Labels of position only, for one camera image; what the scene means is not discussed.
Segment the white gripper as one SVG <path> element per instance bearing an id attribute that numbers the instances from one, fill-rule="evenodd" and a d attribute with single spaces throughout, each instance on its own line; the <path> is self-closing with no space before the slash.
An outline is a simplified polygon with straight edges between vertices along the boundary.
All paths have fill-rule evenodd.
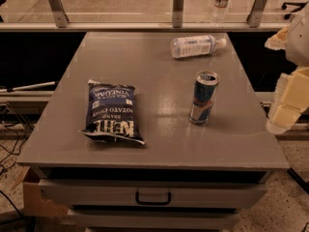
<path id="1" fill-rule="evenodd" d="M 286 26 L 268 38 L 265 47 L 272 50 L 286 48 L 286 58 L 290 62 L 308 66 L 309 4 L 294 17 L 290 28 Z M 297 67 L 291 74 L 282 73 L 277 80 L 273 97 L 266 128 L 272 134 L 282 134 L 309 107 L 309 68 Z"/>

